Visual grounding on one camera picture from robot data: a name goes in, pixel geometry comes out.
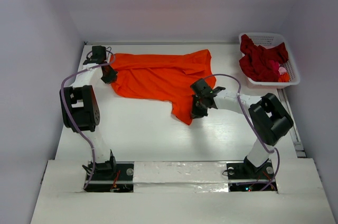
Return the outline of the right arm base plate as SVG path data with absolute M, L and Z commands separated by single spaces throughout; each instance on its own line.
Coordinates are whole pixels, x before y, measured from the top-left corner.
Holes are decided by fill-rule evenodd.
M 277 191 L 277 184 L 271 161 L 256 169 L 244 162 L 227 163 L 222 175 L 228 179 L 230 192 Z

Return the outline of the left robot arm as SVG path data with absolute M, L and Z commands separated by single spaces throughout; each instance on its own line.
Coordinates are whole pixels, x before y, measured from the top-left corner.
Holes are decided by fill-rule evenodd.
M 80 134 L 90 145 L 92 161 L 84 170 L 88 175 L 113 178 L 117 164 L 112 150 L 104 142 L 99 130 L 100 110 L 95 96 L 98 82 L 107 85 L 117 80 L 118 72 L 111 67 L 115 55 L 106 47 L 91 48 L 82 64 L 82 69 L 67 77 L 59 92 L 63 123 L 65 127 Z

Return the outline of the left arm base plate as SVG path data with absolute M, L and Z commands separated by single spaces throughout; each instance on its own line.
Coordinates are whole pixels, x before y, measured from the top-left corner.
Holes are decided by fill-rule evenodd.
M 113 173 L 112 170 L 95 171 L 84 190 L 86 192 L 133 192 L 133 175 L 134 162 L 118 162 L 116 173 Z

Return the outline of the orange t shirt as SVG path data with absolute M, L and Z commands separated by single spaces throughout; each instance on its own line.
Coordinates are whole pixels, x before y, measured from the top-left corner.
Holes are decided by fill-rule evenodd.
M 191 85 L 206 78 L 211 88 L 216 78 L 211 70 L 208 49 L 185 55 L 117 53 L 112 68 L 118 72 L 111 84 L 125 98 L 168 101 L 172 114 L 181 122 L 192 123 L 193 90 Z

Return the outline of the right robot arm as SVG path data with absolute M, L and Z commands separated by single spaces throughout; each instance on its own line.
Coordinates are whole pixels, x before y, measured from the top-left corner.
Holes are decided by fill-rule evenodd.
M 243 114 L 257 139 L 243 161 L 244 174 L 250 178 L 262 172 L 262 167 L 275 151 L 274 147 L 294 126 L 294 121 L 276 95 L 243 95 L 225 87 L 211 88 L 205 79 L 191 85 L 193 105 L 191 117 L 202 118 L 211 108 Z

